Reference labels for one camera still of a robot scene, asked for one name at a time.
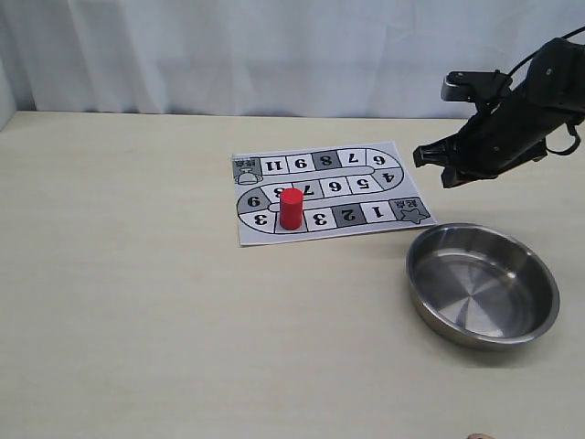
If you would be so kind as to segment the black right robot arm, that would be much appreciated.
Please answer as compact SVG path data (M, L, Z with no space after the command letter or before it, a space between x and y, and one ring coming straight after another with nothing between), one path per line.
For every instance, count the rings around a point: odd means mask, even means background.
M450 72L443 80L446 102L469 102L476 112L455 134L412 153L415 166L439 166L445 188L495 179L552 154L547 137L565 126L574 153L584 121L584 47L556 37L534 53L517 85L500 70Z

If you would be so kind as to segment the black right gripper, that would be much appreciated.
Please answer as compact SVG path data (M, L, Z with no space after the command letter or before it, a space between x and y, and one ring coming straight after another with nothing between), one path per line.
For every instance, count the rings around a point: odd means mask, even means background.
M571 155L580 146L576 126L584 121L584 91L536 91L516 88L494 112L475 116L456 135L417 146L415 167L441 166L443 188L496 179L504 172L547 154ZM546 137L561 125L571 146L551 151Z

